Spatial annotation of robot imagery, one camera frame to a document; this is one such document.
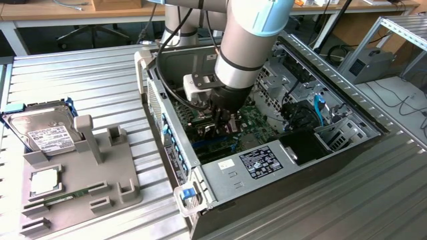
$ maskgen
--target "hard drive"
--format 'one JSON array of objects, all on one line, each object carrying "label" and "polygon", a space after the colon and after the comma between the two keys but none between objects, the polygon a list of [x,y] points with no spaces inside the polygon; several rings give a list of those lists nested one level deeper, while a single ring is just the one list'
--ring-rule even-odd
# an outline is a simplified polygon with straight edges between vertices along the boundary
[{"label": "hard drive", "polygon": [[70,99],[34,103],[8,104],[1,121],[26,147],[28,152],[41,151],[46,156],[76,149],[82,135],[73,127],[77,115]]}]

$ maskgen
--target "computer case label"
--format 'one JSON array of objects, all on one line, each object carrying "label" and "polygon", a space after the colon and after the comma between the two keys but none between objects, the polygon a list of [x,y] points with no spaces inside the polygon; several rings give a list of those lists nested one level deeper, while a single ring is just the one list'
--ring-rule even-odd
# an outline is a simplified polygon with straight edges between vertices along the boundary
[{"label": "computer case label", "polygon": [[268,146],[264,146],[238,157],[248,174],[253,179],[258,179],[283,169],[283,166]]}]

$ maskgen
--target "black label sticker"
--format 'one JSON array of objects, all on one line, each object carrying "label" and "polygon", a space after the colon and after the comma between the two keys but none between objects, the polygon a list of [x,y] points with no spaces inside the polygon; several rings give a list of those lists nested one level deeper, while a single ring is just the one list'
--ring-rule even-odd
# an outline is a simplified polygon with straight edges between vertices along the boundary
[{"label": "black label sticker", "polygon": [[181,170],[180,160],[176,157],[177,155],[174,153],[173,147],[165,146],[164,150],[165,150],[168,161],[170,163],[172,169],[173,169],[177,184],[182,185],[186,182],[186,176],[185,176],[185,174],[182,174],[184,171]]},{"label": "black label sticker", "polygon": [[268,146],[264,146],[238,157],[253,179],[258,179],[283,169],[283,166]]}]

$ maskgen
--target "motherboard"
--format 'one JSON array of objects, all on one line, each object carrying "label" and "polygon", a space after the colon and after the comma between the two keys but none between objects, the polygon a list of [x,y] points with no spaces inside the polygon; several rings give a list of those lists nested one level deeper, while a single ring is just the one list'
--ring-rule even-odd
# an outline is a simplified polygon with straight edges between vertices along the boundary
[{"label": "motherboard", "polygon": [[198,140],[194,136],[197,132],[196,126],[212,119],[209,110],[202,112],[196,111],[181,105],[177,101],[172,105],[201,164],[206,164],[265,144],[269,137],[277,134],[266,123],[266,117],[260,113],[253,102],[246,101],[237,113],[240,132],[212,139]]}]

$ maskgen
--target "black cable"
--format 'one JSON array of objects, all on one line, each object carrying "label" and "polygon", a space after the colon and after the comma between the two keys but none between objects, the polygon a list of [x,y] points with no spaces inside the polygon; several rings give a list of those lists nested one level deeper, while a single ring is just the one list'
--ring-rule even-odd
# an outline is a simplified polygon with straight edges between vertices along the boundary
[{"label": "black cable", "polygon": [[[377,38],[376,40],[369,41],[367,44],[372,44],[372,43],[377,42],[379,40],[381,40],[381,39],[383,39],[384,37],[387,37],[387,36],[388,36],[388,34],[385,34],[384,36],[381,36],[381,37]],[[337,66],[341,64],[341,61],[332,60],[332,52],[333,52],[335,50],[341,50],[343,53],[344,53],[344,57],[345,57],[345,55],[347,55],[347,53],[349,52],[349,50],[352,50],[352,49],[348,49],[348,48],[349,48],[349,47],[357,47],[357,46],[359,46],[359,44],[357,44],[357,45],[335,45],[335,46],[332,46],[332,47],[328,49],[328,51],[327,51],[325,61],[327,61],[332,66],[337,67]]]},{"label": "black cable", "polygon": [[395,11],[397,12],[397,11],[399,11],[399,6],[397,6],[397,4],[396,4],[395,2],[392,2],[392,1],[391,1],[391,4],[393,5]]},{"label": "black cable", "polygon": [[210,40],[212,40],[212,43],[213,43],[213,47],[214,47],[216,53],[218,54],[218,53],[220,53],[220,51],[218,51],[218,46],[216,45],[216,42],[214,42],[214,39],[213,39],[213,35],[212,35],[209,14],[208,14],[208,11],[204,11],[204,12],[205,12],[205,21],[206,21],[208,35],[210,36]]},{"label": "black cable", "polygon": [[399,105],[403,104],[404,101],[400,101],[396,105],[388,105],[387,102],[385,102],[385,101],[383,100],[383,98],[380,97],[380,95],[376,93],[376,91],[373,91],[373,89],[372,89],[372,87],[369,86],[369,84],[368,84],[368,83],[364,83],[364,84],[365,84],[367,87],[371,89],[371,91],[373,92],[373,94],[376,95],[376,97],[379,98],[379,100],[381,101],[381,103],[383,103],[387,107],[393,108],[393,107],[396,107],[396,106],[399,106]]},{"label": "black cable", "polygon": [[148,26],[149,26],[149,24],[152,23],[152,20],[153,20],[153,17],[154,17],[156,7],[157,7],[157,3],[153,4],[152,11],[150,11],[150,16],[149,16],[146,25],[145,25],[145,27],[140,30],[140,33],[138,33],[138,35],[137,35],[136,44],[140,44],[140,41],[144,39],[144,37],[145,37],[145,35],[146,35]]},{"label": "black cable", "polygon": [[421,132],[424,133],[424,137],[425,137],[425,139],[427,139],[427,117],[424,118],[424,121],[421,122],[421,124],[420,124],[420,127],[419,127],[419,129],[421,130]]},{"label": "black cable", "polygon": [[401,0],[399,0],[399,3],[401,3],[401,5],[403,5],[403,11],[405,12],[405,11],[407,11],[407,5],[403,3]]},{"label": "black cable", "polygon": [[293,90],[296,89],[296,86],[299,85],[300,81],[296,80],[295,83],[293,83],[293,86],[291,87],[291,89],[287,91],[287,93],[284,94],[283,98],[281,98],[281,105],[283,105],[283,102],[285,100],[285,98],[289,96],[289,94],[293,92]]},{"label": "black cable", "polygon": [[325,19],[325,13],[327,13],[327,9],[328,9],[328,6],[329,6],[329,3],[331,3],[331,0],[328,0],[327,1],[327,4],[325,4],[325,8],[324,8],[324,11],[323,11],[323,13],[321,13],[321,16],[320,16],[320,19],[319,19],[319,21],[315,23],[315,25],[313,25],[313,28],[312,28],[312,32],[311,32],[311,35],[309,35],[309,38],[308,38],[308,42],[307,42],[307,44],[309,45],[311,44],[311,42],[312,42],[312,37],[313,37],[313,34],[315,34],[315,32],[316,32],[316,27],[317,27],[317,25],[319,25],[319,23],[323,21],[324,23],[324,25],[327,24],[327,22],[325,22],[325,20],[323,20],[323,18]]},{"label": "black cable", "polygon": [[272,120],[276,120],[276,121],[278,121],[278,122],[284,122],[285,120],[284,119],[278,119],[278,118],[274,118],[274,117],[272,117],[272,116],[269,116],[269,115],[264,115],[266,118],[270,118]]},{"label": "black cable", "polygon": [[[380,88],[383,88],[383,89],[385,89],[388,92],[391,92],[391,93],[395,95],[395,97],[396,97],[400,101],[403,101],[401,98],[397,96],[396,92],[393,92],[393,91],[389,90],[387,87],[384,87],[383,85],[380,85],[377,81],[373,81],[373,83],[376,83],[376,85],[377,85]],[[404,104],[405,104],[411,109],[416,110],[416,108],[412,107],[409,104],[407,104],[407,103],[404,103]]]},{"label": "black cable", "polygon": [[[368,83],[365,83],[365,85],[367,85],[368,88],[372,90],[373,94],[379,97],[381,103],[383,103],[387,107],[393,108],[393,107],[396,107],[396,106],[400,105],[400,107],[399,107],[399,114],[400,114],[401,116],[411,115],[411,114],[413,114],[413,113],[416,113],[416,112],[423,112],[423,110],[427,109],[427,107],[423,107],[423,108],[419,108],[419,109],[415,108],[415,107],[412,107],[409,104],[405,103],[405,101],[407,101],[407,99],[409,98],[409,96],[407,96],[407,97],[401,100],[401,98],[397,96],[397,94],[396,94],[393,91],[391,91],[388,88],[383,87],[376,81],[373,81],[373,83],[376,83],[383,89],[385,89],[385,90],[388,90],[389,92],[392,92],[393,95],[396,96],[396,98],[400,100],[400,103],[397,103],[396,105],[388,105],[388,104],[384,102],[384,100],[381,99],[380,95],[375,92],[375,90],[372,89],[372,87],[368,85]],[[413,111],[411,111],[411,112],[408,112],[408,113],[401,113],[401,106],[403,106],[403,105],[407,105],[411,109],[413,109]]]},{"label": "black cable", "polygon": [[161,56],[161,53],[162,53],[162,51],[164,51],[164,49],[165,49],[169,41],[172,40],[173,36],[176,35],[176,33],[178,32],[178,30],[181,29],[181,27],[182,27],[182,25],[184,25],[184,23],[185,23],[189,15],[190,15],[192,11],[193,11],[193,9],[189,8],[188,13],[186,13],[186,15],[184,16],[184,19],[182,19],[181,22],[178,23],[178,25],[177,25],[174,31],[172,32],[170,36],[168,36],[166,40],[165,40],[164,43],[161,44],[161,47],[160,47],[158,52],[157,52],[157,56],[156,56],[156,58],[154,58],[154,64],[156,64],[156,69],[157,69],[160,81],[161,81],[162,86],[164,86],[165,90],[168,91],[168,93],[169,93],[169,94],[173,96],[173,98],[174,98],[181,104],[184,104],[186,107],[189,107],[189,108],[192,108],[192,109],[194,109],[194,110],[197,110],[197,111],[202,111],[202,110],[205,110],[205,109],[208,108],[208,106],[200,107],[200,106],[196,106],[196,105],[190,104],[184,98],[181,98],[181,97],[176,94],[176,92],[173,92],[169,84],[168,84],[166,81],[165,81],[165,76],[162,75],[161,68],[160,68],[160,56]]},{"label": "black cable", "polygon": [[319,126],[321,126],[320,116],[319,116],[319,114],[315,112],[315,110],[312,110],[312,109],[308,108],[307,106],[303,106],[301,108],[303,108],[303,109],[307,109],[307,110],[311,112],[311,114],[312,114],[312,115],[315,116],[315,118],[317,119]]}]

